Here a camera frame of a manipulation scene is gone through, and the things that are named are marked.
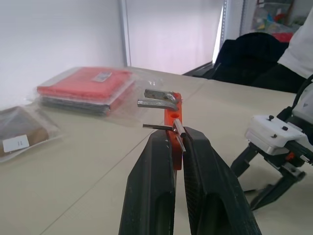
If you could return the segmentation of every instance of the white table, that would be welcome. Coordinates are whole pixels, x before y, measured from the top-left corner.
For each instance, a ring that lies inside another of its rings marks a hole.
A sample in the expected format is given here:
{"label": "white table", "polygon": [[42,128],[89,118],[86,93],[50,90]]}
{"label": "white table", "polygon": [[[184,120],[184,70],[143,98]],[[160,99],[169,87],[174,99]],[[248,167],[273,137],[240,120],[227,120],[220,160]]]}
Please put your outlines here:
{"label": "white table", "polygon": [[[294,95],[154,72],[163,90],[182,94],[183,124],[204,132],[226,161],[246,148],[244,133],[255,114],[277,114]],[[0,164],[1,235],[116,235],[128,174],[151,130],[109,120],[48,110],[65,133],[60,140],[26,151]],[[145,122],[161,124],[162,110],[149,110]],[[244,189],[279,178],[261,157],[240,178]],[[312,172],[277,202],[258,210],[264,235],[311,234]],[[189,235],[182,172],[178,174],[175,232]]]}

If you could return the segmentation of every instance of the metal pin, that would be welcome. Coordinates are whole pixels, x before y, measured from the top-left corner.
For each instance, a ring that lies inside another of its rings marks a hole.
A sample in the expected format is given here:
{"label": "metal pin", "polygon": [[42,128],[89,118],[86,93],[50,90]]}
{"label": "metal pin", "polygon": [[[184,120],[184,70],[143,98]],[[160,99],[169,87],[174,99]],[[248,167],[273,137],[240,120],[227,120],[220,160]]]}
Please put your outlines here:
{"label": "metal pin", "polygon": [[187,136],[185,129],[178,118],[174,120],[174,128],[177,130],[180,137],[185,138]]}
{"label": "metal pin", "polygon": [[178,143],[180,144],[182,155],[184,155],[187,152],[184,146],[184,143],[182,142],[182,139],[179,135],[176,135],[176,139],[178,140]]}
{"label": "metal pin", "polygon": [[168,109],[171,111],[178,111],[178,107],[176,106],[176,104],[159,99],[139,99],[137,105],[138,107],[143,108]]}
{"label": "metal pin", "polygon": [[148,129],[165,130],[165,131],[173,131],[174,130],[174,128],[172,126],[166,126],[166,125],[143,124],[142,127],[148,128]]}
{"label": "metal pin", "polygon": [[165,91],[159,91],[159,90],[152,90],[152,89],[146,89],[145,90],[145,97],[146,98],[152,98],[152,99],[159,99],[164,101],[169,101],[174,104],[178,103],[178,100],[175,98],[174,94],[172,92],[165,92]]}

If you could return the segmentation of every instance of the white robot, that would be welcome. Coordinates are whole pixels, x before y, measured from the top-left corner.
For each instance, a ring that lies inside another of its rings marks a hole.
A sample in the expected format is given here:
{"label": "white robot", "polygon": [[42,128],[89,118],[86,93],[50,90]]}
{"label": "white robot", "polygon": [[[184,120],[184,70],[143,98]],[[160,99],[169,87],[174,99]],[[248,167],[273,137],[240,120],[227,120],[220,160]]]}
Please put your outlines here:
{"label": "white robot", "polygon": [[252,210],[276,201],[293,184],[305,177],[298,167],[313,164],[313,75],[301,86],[292,107],[277,117],[254,116],[246,132],[248,147],[233,162],[231,169],[237,177],[248,169],[249,162],[259,153],[282,178],[268,185],[254,198]]}

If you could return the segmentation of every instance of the white label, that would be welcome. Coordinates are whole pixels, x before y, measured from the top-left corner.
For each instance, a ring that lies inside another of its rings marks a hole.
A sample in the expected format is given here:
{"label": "white label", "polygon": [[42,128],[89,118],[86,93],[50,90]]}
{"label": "white label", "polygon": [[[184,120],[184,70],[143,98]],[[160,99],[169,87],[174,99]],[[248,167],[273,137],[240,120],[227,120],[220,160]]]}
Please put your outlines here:
{"label": "white label", "polygon": [[5,153],[9,153],[14,150],[29,147],[27,135],[10,138],[10,139],[4,140],[2,143],[3,143],[3,150]]}
{"label": "white label", "polygon": [[94,82],[104,82],[112,75],[111,72],[101,72],[96,77],[94,77],[92,80]]}

